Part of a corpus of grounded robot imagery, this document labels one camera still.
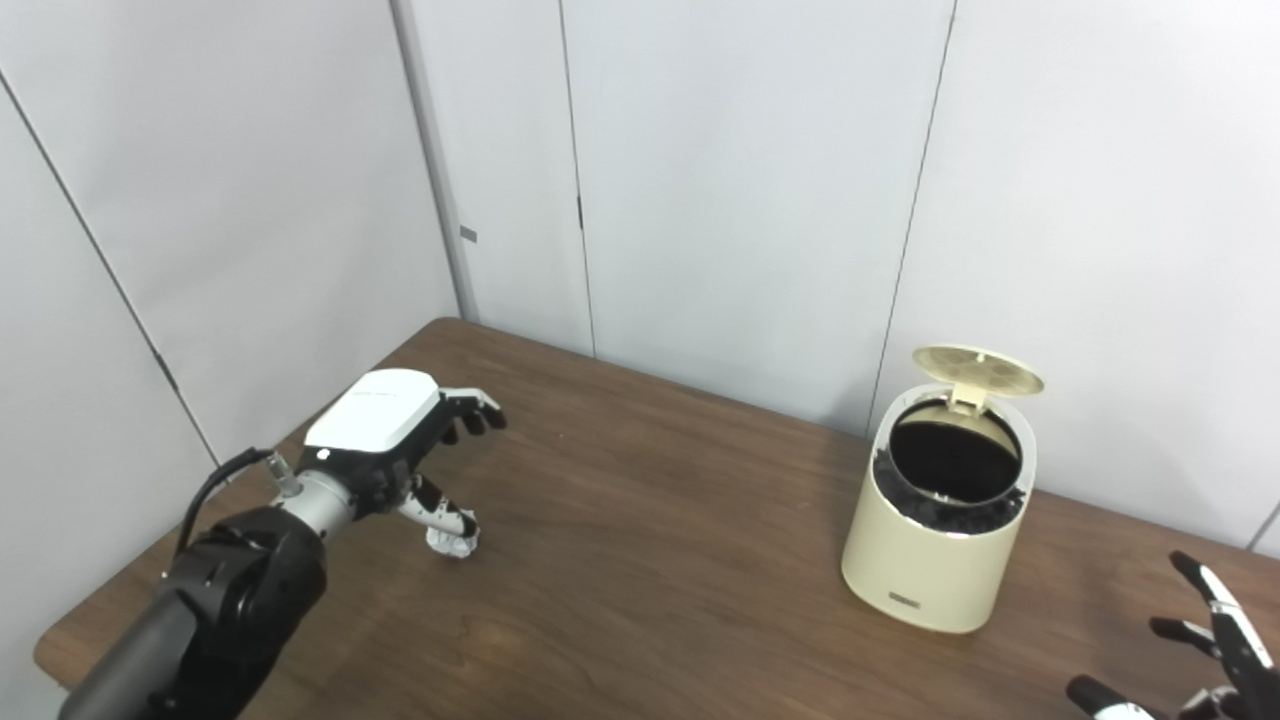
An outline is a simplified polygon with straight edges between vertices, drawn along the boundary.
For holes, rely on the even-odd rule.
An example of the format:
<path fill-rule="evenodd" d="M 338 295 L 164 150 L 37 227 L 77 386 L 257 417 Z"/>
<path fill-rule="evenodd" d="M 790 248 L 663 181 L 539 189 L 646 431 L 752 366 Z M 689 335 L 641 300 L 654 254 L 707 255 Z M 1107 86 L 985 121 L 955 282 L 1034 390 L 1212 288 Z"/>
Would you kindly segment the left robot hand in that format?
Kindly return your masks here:
<path fill-rule="evenodd" d="M 370 515 L 398 512 L 425 528 L 430 550 L 466 559 L 477 548 L 477 519 L 419 465 L 435 447 L 457 443 L 460 428 L 481 436 L 506 427 L 483 389 L 440 387 L 411 369 L 369 372 L 308 428 L 300 492 L 280 495 L 280 505 L 324 542 Z"/>

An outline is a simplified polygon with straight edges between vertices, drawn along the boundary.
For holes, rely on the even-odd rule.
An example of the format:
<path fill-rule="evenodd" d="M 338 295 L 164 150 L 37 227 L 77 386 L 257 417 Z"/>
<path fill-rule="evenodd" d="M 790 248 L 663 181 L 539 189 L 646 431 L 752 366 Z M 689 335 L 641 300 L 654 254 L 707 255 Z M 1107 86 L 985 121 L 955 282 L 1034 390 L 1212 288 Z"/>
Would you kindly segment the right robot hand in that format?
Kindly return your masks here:
<path fill-rule="evenodd" d="M 1217 662 L 1224 685 L 1197 691 L 1175 714 L 1161 714 L 1093 676 L 1074 676 L 1065 696 L 1091 719 L 1277 719 L 1277 662 L 1235 594 L 1207 565 L 1175 550 L 1169 561 L 1210 611 L 1210 625 L 1152 616 L 1158 638 L 1194 648 Z"/>

